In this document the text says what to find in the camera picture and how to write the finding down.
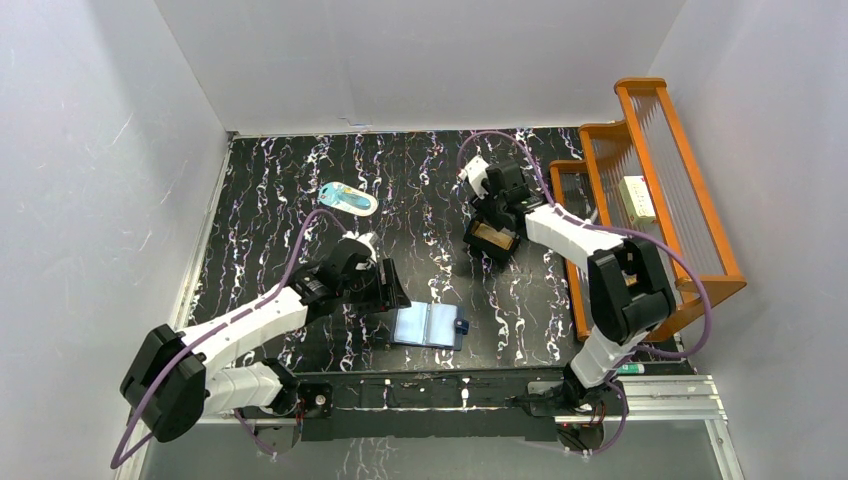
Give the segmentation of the blue leather card holder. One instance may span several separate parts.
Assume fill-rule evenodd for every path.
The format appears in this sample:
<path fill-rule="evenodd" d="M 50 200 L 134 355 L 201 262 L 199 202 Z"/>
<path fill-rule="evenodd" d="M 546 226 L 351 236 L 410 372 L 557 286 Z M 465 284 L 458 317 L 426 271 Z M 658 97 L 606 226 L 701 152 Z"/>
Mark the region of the blue leather card holder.
<path fill-rule="evenodd" d="M 395 312 L 392 344 L 459 351 L 470 323 L 460 306 L 412 302 Z"/>

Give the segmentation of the black card box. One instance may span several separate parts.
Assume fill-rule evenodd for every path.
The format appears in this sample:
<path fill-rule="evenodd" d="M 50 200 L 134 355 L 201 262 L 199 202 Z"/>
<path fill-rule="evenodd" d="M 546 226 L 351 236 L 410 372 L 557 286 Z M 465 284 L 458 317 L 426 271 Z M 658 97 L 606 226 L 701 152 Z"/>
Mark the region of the black card box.
<path fill-rule="evenodd" d="M 504 264 L 520 244 L 520 238 L 509 230 L 497 230 L 481 216 L 475 216 L 466 227 L 463 241 L 475 257 L 486 257 Z"/>

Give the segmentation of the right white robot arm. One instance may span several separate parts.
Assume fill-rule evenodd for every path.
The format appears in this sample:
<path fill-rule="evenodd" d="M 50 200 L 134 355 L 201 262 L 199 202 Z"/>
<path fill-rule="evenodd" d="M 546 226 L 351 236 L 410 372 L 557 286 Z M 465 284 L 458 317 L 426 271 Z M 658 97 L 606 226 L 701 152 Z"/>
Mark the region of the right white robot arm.
<path fill-rule="evenodd" d="M 676 308 L 657 246 L 601 230 L 543 201 L 515 162 L 489 164 L 476 156 L 458 176 L 473 191 L 475 215 L 464 235 L 471 248 L 506 262 L 527 240 L 586 275 L 594 325 L 557 391 L 571 411 L 590 413 L 617 364 Z"/>

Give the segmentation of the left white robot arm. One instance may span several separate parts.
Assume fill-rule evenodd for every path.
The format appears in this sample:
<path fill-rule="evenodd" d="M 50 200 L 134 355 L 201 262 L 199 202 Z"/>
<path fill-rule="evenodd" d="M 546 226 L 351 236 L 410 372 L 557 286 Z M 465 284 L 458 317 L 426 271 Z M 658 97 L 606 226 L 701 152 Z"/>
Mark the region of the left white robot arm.
<path fill-rule="evenodd" d="M 248 407 L 292 414 L 306 401 L 288 367 L 274 359 L 232 363 L 342 306 L 357 314 L 410 307 L 394 260 L 378 258 L 371 240 L 369 234 L 344 237 L 270 292 L 210 321 L 152 329 L 120 383 L 121 395 L 160 442 L 179 438 L 204 416 Z"/>

